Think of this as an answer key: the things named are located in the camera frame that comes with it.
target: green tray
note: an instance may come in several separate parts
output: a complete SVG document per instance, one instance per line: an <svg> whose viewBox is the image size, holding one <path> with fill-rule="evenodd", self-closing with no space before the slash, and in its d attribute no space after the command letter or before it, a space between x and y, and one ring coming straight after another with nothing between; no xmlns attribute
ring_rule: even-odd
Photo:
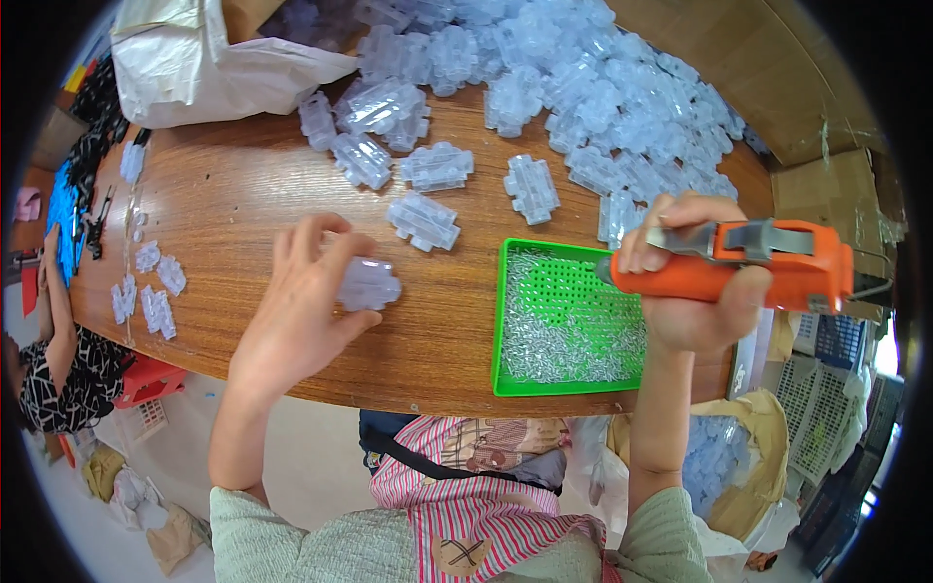
<svg viewBox="0 0 933 583"><path fill-rule="evenodd" d="M537 249L550 252L551 258L538 261L537 266L522 281L522 298L532 304L531 311L549 324L560 325L566 311L588 312L583 324L586 338L594 345L601 344L621 326L642 321L641 301L638 296L623 294L615 286L606 285L593 272L600 258L611 251L576 245L546 243L525 239L506 239L499 248L499 276L495 300L495 333L491 382L496 396L548 396L605 393L637 389L641 382L644 354L626 354L626 366L637 375L626 381L602 382L535 382L523 381L508 374L502 365L502 335L506 306L506 276L509 253L519 249Z"/></svg>

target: orange handheld device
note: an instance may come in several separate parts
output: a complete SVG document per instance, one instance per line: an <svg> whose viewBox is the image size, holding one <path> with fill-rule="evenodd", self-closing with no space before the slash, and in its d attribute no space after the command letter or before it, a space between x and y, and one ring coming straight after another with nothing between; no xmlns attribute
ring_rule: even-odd
<svg viewBox="0 0 933 583"><path fill-rule="evenodd" d="M617 251L596 274L627 294L716 302L736 269L760 265L774 275L766 308L838 313L852 297L853 251L835 229L799 220L705 223L651 229L648 244L672 253L663 269L619 273Z"/></svg>

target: black and white patterned shirt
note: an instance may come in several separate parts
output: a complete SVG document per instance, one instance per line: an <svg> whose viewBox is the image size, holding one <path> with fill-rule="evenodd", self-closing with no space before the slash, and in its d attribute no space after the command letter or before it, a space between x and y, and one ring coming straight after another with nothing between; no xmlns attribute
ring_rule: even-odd
<svg viewBox="0 0 933 583"><path fill-rule="evenodd" d="M123 392L121 362L130 353L115 342L75 324L77 349L62 394L46 362L47 340L33 342L20 351L20 364L30 365L22 381L20 409L43 433L75 433L109 413L111 401Z"/></svg>

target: wooden table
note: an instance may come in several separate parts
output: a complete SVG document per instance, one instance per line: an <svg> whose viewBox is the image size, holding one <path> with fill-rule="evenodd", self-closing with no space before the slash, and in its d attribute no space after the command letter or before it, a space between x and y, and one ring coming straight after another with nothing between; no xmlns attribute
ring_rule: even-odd
<svg viewBox="0 0 933 583"><path fill-rule="evenodd" d="M340 94L345 86L346 81L328 90ZM431 194L459 213L456 224L463 231L451 252L426 254L397 238L383 213L406 185L394 179L380 192L352 187L329 153L308 147L297 114L161 130L153 132L134 189L118 175L122 146L101 165L95 212L111 185L115 197L104 228L104 258L91 261L84 253L71 283L76 320L143 354L224 379L265 290L273 233L307 213L336 211L379 242L377 257L395 265L402 297L386 308L380 326L290 395L365 409L458 416L550 417L631 409L634 392L493 396L489 373L499 245L511 236L600 246L595 238L599 200L566 180L564 157L548 148L544 115L526 126L521 138L505 140L483 127L479 87L449 99L429 96L428 104L434 111L422 143L449 140L473 150L476 161L466 188ZM507 160L524 153L548 161L561 198L553 219L536 227L511 210L502 185ZM738 187L747 212L771 214L770 182L754 153L736 148L720 170ZM117 326L113 319L110 287L131 269L139 247L128 226L137 206L148 214L144 242L158 240L162 253L177 257L188 277L181 296L171 298L178 335L169 341L146 332L138 303L128 324ZM154 272L140 274L134 266L132 272L140 289L146 284L164 288ZM693 399L724 396L730 365L729 351L698 355Z"/></svg>

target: pink striped apron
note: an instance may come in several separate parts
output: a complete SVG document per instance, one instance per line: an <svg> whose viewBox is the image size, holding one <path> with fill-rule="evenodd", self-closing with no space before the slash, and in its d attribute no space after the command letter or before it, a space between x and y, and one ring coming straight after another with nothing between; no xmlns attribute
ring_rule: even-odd
<svg viewBox="0 0 933 583"><path fill-rule="evenodd" d="M462 421L419 417L396 441L440 464L444 441ZM385 455L369 491L381 507L408 511L418 581L481 583L574 529L601 551L606 545L606 528L599 519L561 516L556 495L527 484L486 476L435 481ZM603 581L621 582L605 558Z"/></svg>

